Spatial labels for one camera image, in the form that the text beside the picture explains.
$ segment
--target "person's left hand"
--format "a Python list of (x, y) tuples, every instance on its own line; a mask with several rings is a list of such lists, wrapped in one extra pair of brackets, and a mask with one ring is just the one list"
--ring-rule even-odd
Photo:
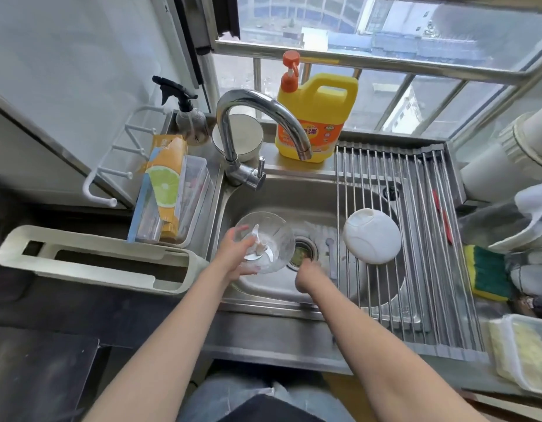
[(225, 270), (225, 278), (228, 281), (238, 280), (240, 275), (257, 274), (257, 271), (253, 269), (240, 266), (246, 256), (247, 249), (255, 244), (255, 236), (249, 234), (242, 241), (234, 241), (234, 235), (237, 231), (244, 231), (248, 228), (248, 225), (230, 228), (218, 246), (213, 262)]

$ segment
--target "person's right arm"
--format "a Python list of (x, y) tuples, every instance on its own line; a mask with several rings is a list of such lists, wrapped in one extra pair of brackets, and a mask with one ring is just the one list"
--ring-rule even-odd
[(306, 259), (296, 288), (310, 294), (381, 422), (488, 422), (400, 339)]

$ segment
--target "black spray nozzle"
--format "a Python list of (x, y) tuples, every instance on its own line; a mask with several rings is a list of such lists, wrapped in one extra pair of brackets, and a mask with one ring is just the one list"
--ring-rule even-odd
[(192, 94), (181, 84), (168, 80), (167, 78), (154, 75), (152, 81), (160, 86), (162, 91), (162, 105), (164, 105), (170, 96), (175, 96), (179, 101), (179, 110), (183, 113), (189, 113), (193, 110), (191, 99), (197, 99), (197, 94)]

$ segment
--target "glass bowl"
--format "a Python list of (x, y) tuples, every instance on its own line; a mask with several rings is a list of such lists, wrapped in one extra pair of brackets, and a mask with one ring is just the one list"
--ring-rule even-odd
[(257, 234), (259, 245), (247, 250), (242, 266), (253, 268), (260, 274), (287, 266), (295, 253), (295, 235), (283, 218), (270, 212), (252, 212), (236, 224), (237, 227), (243, 225), (249, 228), (237, 231), (234, 239), (240, 241), (249, 234)]

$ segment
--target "chrome faucet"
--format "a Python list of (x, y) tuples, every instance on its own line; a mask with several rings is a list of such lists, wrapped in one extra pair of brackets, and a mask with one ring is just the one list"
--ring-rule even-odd
[(222, 95), (217, 104), (217, 126), (222, 137), (224, 157), (226, 158), (226, 177), (233, 185), (246, 184), (257, 191), (265, 181), (265, 158), (259, 157), (257, 169), (253, 169), (238, 161), (238, 154), (232, 141), (230, 127), (230, 109), (242, 105), (255, 108), (266, 113), (289, 134), (301, 160), (309, 160), (312, 156), (310, 141), (296, 117), (275, 99), (255, 90), (234, 89)]

